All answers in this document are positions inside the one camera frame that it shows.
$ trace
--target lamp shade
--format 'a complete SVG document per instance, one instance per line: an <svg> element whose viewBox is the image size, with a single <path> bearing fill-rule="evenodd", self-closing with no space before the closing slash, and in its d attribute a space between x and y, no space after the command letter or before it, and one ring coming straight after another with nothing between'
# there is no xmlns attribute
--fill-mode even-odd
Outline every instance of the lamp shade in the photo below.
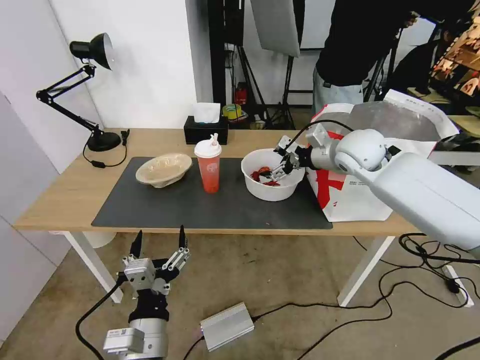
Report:
<svg viewBox="0 0 480 360"><path fill-rule="evenodd" d="M72 41L70 52L76 58L95 60L104 68L112 70L114 51L110 37L106 32L98 34L90 42Z"/></svg>

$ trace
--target white bowl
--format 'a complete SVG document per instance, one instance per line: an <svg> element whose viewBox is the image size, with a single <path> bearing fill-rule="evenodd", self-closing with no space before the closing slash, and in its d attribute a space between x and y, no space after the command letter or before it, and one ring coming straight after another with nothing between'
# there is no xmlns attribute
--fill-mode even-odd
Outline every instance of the white bowl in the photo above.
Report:
<svg viewBox="0 0 480 360"><path fill-rule="evenodd" d="M277 167L282 157L274 152L274 149L260 149L249 153L241 161L241 172L245 176L245 185L248 191L255 197L266 201L281 201L289 198L294 193L299 182L305 175L305 169L293 170L289 175L279 180L280 186L263 185L252 179L251 174L261 167L268 166L270 169Z"/></svg>
<svg viewBox="0 0 480 360"><path fill-rule="evenodd" d="M192 158L182 153L168 153L148 160L136 171L139 183L164 188L183 178L192 166Z"/></svg>

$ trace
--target concrete floor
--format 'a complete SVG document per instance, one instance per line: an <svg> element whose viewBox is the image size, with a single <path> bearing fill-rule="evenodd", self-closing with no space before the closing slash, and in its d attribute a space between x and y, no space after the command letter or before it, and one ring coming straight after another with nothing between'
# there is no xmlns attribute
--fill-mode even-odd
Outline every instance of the concrete floor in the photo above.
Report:
<svg viewBox="0 0 480 360"><path fill-rule="evenodd" d="M121 269L132 234L118 234L98 254L113 273ZM167 257L178 245L176 235L146 235L143 252ZM368 239L361 239L364 245ZM244 301L251 315L285 302L335 303L336 296L364 251L351 237L191 235L192 257L172 283L168 297L169 359L183 359L201 336L199 321ZM385 259L416 264L394 242ZM462 276L480 284L480 268L456 265ZM351 305L367 305L379 297L378 280L391 269L380 263ZM400 280L415 282L425 291L451 304L454 295L440 279L419 269L400 270L388 277L384 289ZM101 349L108 329L127 326L135 306L128 284L122 286L121 304L110 300L82 325L82 333ZM103 289L70 250L41 294L0 349L3 360L94 359L76 339L77 319L104 295ZM391 297L393 317L382 322L348 325L335 332L306 359L434 359L442 351L480 333L480 301L473 308L453 309L401 285ZM385 303L375 309L285 308L255 324L248 335L208 353L202 341L189 360L285 359L294 360L319 337L343 322L388 314ZM452 359L478 359L480 347Z"/></svg>

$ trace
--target black tissue box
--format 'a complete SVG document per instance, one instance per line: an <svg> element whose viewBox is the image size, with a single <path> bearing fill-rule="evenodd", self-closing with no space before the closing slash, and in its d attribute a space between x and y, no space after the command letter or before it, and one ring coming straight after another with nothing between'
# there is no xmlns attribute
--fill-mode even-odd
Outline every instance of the black tissue box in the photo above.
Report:
<svg viewBox="0 0 480 360"><path fill-rule="evenodd" d="M229 121L225 116L220 116L216 123L195 122L193 116L186 118L183 126L185 142L188 145L195 145L202 140L210 139L210 135L217 133L220 145L226 145L229 138Z"/></svg>

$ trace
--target lamp base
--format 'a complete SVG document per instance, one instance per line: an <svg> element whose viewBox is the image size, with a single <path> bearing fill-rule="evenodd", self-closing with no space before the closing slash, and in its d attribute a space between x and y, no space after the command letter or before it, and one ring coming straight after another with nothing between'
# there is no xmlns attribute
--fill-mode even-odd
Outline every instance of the lamp base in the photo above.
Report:
<svg viewBox="0 0 480 360"><path fill-rule="evenodd" d="M103 152L116 148L122 140L114 132L93 133L86 145L94 152Z"/></svg>

